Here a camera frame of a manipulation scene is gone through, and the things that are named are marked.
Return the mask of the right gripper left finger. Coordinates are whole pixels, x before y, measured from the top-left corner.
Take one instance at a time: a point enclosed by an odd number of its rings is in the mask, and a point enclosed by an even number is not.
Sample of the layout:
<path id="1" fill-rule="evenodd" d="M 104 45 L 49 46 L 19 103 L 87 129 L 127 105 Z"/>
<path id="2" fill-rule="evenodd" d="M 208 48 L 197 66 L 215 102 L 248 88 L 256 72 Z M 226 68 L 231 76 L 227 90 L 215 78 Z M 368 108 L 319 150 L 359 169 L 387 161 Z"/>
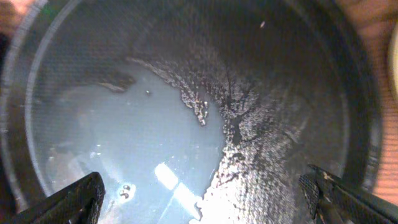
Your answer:
<path id="1" fill-rule="evenodd" d="M 99 172 L 92 172 L 9 219 L 9 223 L 96 224 L 106 194 Z"/>

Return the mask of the pale green plate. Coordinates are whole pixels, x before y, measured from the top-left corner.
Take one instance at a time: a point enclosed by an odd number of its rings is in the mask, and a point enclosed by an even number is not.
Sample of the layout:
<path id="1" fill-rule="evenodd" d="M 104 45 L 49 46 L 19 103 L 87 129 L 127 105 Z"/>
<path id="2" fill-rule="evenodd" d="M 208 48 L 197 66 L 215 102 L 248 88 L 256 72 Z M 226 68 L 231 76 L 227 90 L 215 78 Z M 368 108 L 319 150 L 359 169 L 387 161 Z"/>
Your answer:
<path id="1" fill-rule="evenodd" d="M 397 26 L 392 31 L 388 48 L 389 84 L 393 99 L 397 102 Z"/>

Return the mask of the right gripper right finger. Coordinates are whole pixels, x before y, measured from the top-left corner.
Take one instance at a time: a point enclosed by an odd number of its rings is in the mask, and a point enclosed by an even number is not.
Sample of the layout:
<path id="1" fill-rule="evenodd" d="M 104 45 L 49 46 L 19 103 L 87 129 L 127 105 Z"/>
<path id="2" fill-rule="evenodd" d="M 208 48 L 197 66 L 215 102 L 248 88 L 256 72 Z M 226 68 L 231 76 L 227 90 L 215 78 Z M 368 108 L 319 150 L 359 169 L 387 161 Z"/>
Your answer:
<path id="1" fill-rule="evenodd" d="M 298 182 L 314 223 L 397 224 L 397 206 L 315 165 Z"/>

